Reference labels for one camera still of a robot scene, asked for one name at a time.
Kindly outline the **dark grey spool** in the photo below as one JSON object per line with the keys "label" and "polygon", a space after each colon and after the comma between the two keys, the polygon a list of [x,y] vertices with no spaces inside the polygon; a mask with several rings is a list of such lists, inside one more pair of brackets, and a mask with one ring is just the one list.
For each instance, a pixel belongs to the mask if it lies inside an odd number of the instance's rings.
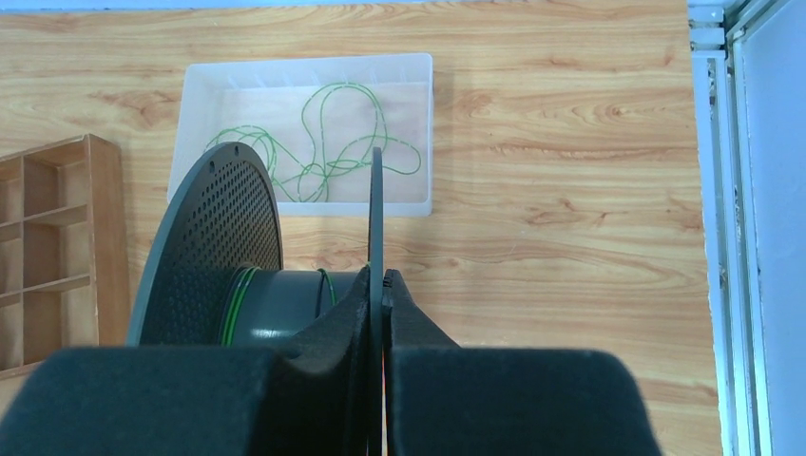
{"label": "dark grey spool", "polygon": [[171,200],[149,253],[128,347],[275,346],[334,308],[370,273],[367,384],[370,432],[362,455],[382,449],[383,176],[375,150],[367,259],[357,272],[288,270],[278,206],[258,154],[241,142],[207,151]]}

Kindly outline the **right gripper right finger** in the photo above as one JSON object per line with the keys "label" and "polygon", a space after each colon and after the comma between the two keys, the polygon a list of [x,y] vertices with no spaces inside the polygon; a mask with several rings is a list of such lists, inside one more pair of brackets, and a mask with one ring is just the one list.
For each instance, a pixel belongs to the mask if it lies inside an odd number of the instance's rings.
{"label": "right gripper right finger", "polygon": [[606,351],[463,347],[384,277],[392,455],[658,455],[637,382]]}

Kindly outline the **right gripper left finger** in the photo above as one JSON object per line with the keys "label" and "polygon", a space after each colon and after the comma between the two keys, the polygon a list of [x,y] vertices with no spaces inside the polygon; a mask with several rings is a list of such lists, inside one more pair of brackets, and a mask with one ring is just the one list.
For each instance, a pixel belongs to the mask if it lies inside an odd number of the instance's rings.
{"label": "right gripper left finger", "polygon": [[1,423],[5,455],[362,455],[370,273],[275,346],[58,351]]}

